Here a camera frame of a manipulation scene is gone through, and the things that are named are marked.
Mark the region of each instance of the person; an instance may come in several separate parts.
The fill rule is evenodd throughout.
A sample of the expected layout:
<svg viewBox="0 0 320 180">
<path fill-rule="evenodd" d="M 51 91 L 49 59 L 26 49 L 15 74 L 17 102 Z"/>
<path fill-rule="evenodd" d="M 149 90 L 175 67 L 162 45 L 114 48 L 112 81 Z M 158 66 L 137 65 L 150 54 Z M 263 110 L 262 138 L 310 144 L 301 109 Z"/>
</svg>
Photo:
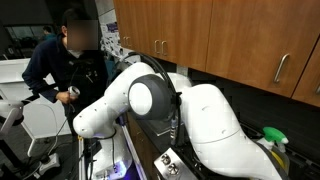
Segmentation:
<svg viewBox="0 0 320 180">
<path fill-rule="evenodd" d="M 44 26 L 43 28 L 44 40 L 55 38 L 56 35 L 52 33 L 51 28 L 49 26 Z"/>
<path fill-rule="evenodd" d="M 62 19 L 62 33 L 35 48 L 22 77 L 30 89 L 37 92 L 50 87 L 44 78 L 51 74 L 58 90 L 50 88 L 40 94 L 52 103 L 60 101 L 63 104 L 70 130 L 75 137 L 77 134 L 73 128 L 73 119 L 103 96 L 108 75 L 102 53 L 88 47 L 88 44 L 94 44 L 91 42 L 94 38 L 91 37 L 95 33 L 89 31 L 89 26 L 84 28 L 81 23 L 73 25 L 77 24 L 73 22 L 90 21 L 89 15 L 80 9 L 68 9 Z M 71 86 L 79 89 L 78 97 L 70 95 L 68 88 Z"/>
</svg>

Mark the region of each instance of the electrical outlet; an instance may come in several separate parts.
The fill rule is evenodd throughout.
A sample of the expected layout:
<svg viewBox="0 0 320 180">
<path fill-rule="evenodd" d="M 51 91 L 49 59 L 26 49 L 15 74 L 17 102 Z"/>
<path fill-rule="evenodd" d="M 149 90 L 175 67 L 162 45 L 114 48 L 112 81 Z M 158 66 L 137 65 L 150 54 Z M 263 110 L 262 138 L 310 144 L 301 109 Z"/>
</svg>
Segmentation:
<svg viewBox="0 0 320 180">
<path fill-rule="evenodd" d="M 177 73 L 184 76 L 188 76 L 188 68 L 177 65 Z"/>
</svg>

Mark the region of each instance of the dark jacket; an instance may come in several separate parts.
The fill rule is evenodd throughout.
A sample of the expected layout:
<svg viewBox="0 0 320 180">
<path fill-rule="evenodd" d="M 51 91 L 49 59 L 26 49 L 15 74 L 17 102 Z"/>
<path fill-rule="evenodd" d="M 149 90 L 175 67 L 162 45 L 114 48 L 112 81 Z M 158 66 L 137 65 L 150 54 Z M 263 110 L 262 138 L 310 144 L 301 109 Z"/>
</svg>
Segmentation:
<svg viewBox="0 0 320 180">
<path fill-rule="evenodd" d="M 37 91 L 48 85 L 44 80 L 48 74 L 52 75 L 59 91 L 67 91 L 70 86 L 80 90 L 79 99 L 72 103 L 78 111 L 103 96 L 106 89 L 107 70 L 102 54 L 84 51 L 77 59 L 62 44 L 62 34 L 35 48 L 22 77 L 32 90 Z M 54 103 L 58 90 L 50 89 L 40 94 Z"/>
</svg>

